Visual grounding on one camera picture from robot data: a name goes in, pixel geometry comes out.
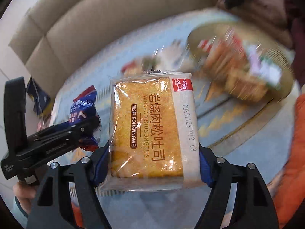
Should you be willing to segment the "person's left hand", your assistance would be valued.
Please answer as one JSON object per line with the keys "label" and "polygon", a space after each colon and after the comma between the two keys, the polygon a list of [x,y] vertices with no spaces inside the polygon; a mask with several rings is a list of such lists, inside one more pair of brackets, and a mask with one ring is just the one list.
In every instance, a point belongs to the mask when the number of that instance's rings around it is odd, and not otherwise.
{"label": "person's left hand", "polygon": [[14,194],[19,201],[21,208],[29,214],[31,212],[31,201],[35,198],[37,187],[31,187],[25,182],[18,181],[13,186]]}

